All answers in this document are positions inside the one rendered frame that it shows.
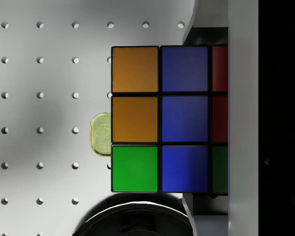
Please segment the flat-sided can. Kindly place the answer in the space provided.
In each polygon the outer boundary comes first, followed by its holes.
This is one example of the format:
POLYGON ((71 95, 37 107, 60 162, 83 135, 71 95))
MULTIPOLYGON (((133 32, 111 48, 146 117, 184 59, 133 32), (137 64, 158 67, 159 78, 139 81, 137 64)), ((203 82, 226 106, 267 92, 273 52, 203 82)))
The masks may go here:
POLYGON ((90 122, 90 147, 99 156, 111 156, 111 114, 100 113, 90 122))

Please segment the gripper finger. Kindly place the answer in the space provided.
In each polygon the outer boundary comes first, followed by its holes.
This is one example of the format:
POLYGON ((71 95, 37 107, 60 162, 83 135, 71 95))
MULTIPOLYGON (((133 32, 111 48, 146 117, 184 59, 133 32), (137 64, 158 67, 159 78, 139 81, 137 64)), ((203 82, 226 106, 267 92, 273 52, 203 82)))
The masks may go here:
POLYGON ((182 204, 193 236, 228 236, 228 196, 184 193, 182 204))
POLYGON ((194 0, 183 45, 228 44, 228 0, 194 0))

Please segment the black plate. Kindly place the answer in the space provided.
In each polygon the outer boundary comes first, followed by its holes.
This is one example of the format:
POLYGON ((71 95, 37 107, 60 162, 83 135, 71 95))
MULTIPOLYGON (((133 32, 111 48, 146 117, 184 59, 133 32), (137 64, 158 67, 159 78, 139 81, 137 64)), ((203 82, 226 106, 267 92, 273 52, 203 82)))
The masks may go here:
POLYGON ((115 193, 93 206, 72 236, 194 236, 180 195, 115 193))

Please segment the puzzle cube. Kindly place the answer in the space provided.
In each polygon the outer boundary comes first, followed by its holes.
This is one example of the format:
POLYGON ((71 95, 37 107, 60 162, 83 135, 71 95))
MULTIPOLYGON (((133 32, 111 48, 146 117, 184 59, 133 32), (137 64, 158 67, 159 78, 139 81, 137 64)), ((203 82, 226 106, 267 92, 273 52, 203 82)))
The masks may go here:
POLYGON ((111 48, 111 190, 228 194, 228 47, 111 48))

